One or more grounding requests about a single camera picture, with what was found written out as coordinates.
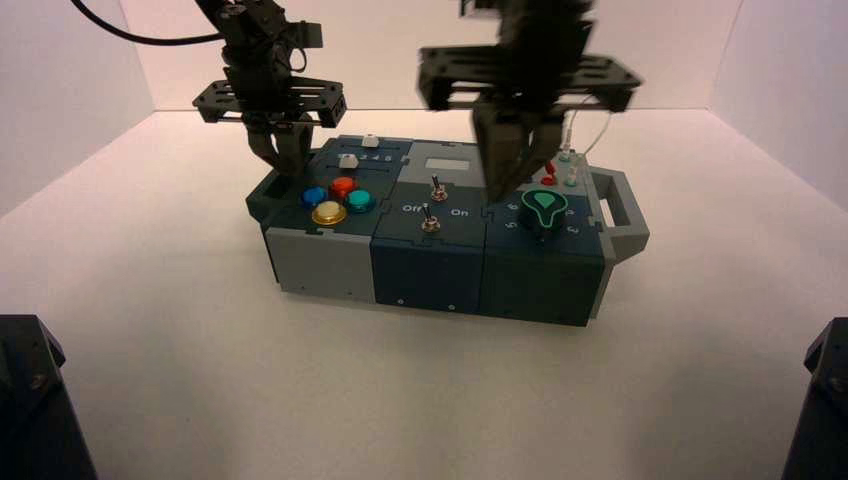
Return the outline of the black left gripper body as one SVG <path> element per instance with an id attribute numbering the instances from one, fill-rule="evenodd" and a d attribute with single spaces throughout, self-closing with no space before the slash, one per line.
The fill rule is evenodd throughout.
<path id="1" fill-rule="evenodd" d="M 262 42 L 247 47 L 224 46 L 225 78 L 209 84 L 193 101 L 207 123 L 256 118 L 272 123 L 336 127 L 347 110 L 339 82 L 297 76 L 291 65 L 293 47 Z"/>

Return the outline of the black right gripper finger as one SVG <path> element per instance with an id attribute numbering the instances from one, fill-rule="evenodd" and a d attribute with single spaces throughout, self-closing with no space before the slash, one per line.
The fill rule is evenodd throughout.
<path id="1" fill-rule="evenodd" d="M 472 123 L 489 203 L 501 202 L 524 180 L 524 127 L 515 112 L 473 109 Z"/>
<path id="2" fill-rule="evenodd" d="M 534 128 L 521 127 L 516 159 L 506 179 L 506 194 L 517 190 L 554 157 L 562 141 L 562 132 L 561 122 L 542 122 Z"/>

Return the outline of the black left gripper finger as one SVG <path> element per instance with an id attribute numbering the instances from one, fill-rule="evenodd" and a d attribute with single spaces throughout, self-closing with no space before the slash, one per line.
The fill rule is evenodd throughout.
<path id="1" fill-rule="evenodd" d="M 313 137 L 311 125 L 293 125 L 278 133 L 278 171 L 287 177 L 303 174 Z"/>
<path id="2" fill-rule="evenodd" d="M 285 175 L 285 162 L 275 147 L 273 130 L 267 125 L 247 125 L 248 145 L 255 156 L 277 173 Z"/>

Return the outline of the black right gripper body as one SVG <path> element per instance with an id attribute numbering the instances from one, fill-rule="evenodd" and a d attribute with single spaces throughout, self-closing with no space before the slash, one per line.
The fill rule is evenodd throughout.
<path id="1" fill-rule="evenodd" d="M 625 111 L 641 78 L 611 56 L 585 51 L 595 23 L 585 19 L 503 20 L 497 43 L 423 47 L 417 87 L 432 111 L 469 110 L 483 124 L 561 120 L 563 96 Z"/>

